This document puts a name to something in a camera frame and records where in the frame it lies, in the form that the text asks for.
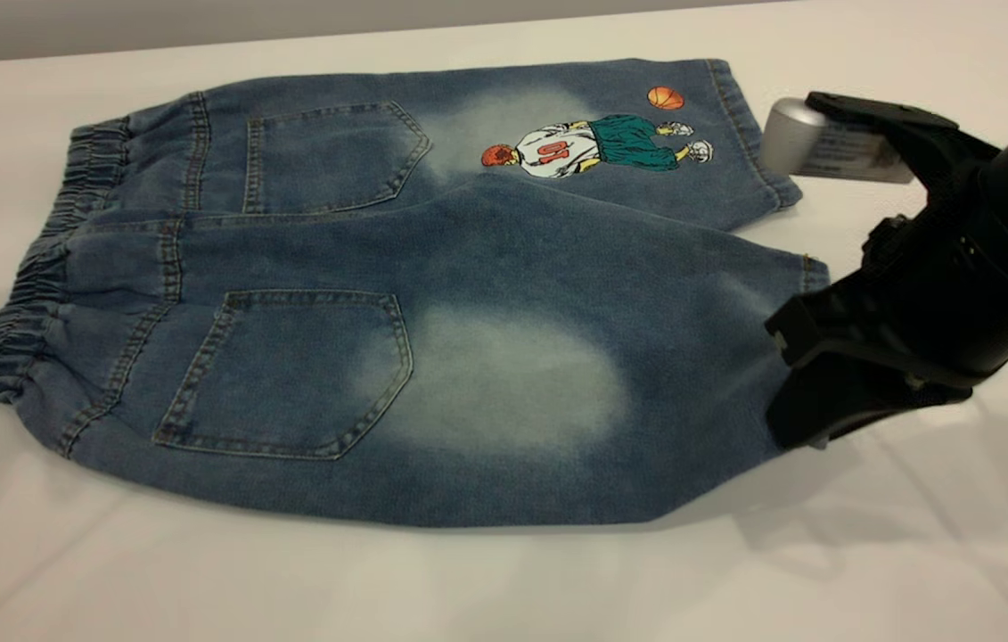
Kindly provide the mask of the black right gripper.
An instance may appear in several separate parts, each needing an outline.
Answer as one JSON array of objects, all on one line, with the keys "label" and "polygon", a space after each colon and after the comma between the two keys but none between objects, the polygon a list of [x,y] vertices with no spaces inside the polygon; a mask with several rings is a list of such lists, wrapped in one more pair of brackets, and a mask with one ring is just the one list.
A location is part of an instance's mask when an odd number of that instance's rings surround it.
[{"label": "black right gripper", "polygon": [[781,450],[957,405],[1008,362],[1008,146],[908,105],[825,91],[806,103],[882,134],[927,201],[915,217],[883,219],[857,271],[765,322],[797,369],[766,410]]}]

